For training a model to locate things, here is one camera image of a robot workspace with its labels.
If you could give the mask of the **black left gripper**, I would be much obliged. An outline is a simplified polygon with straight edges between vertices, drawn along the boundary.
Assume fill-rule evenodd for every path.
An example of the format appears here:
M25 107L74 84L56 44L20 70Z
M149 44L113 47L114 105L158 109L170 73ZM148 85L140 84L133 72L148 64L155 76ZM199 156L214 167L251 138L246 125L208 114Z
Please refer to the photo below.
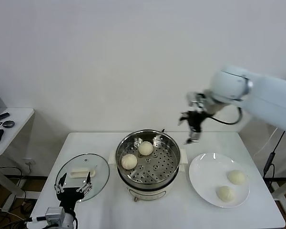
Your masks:
M57 192L57 199L60 201L59 206L63 207L65 213L74 214L76 202L83 199L84 193L88 193L92 189L91 173L88 173L85 183L80 188L63 188L66 177L67 173L64 173L58 182L54 184L54 189Z

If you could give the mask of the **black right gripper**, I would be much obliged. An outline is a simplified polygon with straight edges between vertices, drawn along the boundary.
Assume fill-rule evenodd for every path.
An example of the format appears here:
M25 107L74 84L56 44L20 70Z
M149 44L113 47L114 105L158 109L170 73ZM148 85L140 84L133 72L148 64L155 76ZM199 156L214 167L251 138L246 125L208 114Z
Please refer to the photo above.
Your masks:
M184 142L184 145L197 143L199 141L200 133L202 130L201 125L205 119L206 119L205 112L198 112L198 111L181 112L181 116L178 120L178 125L181 125L184 121L187 121L191 129L187 139Z

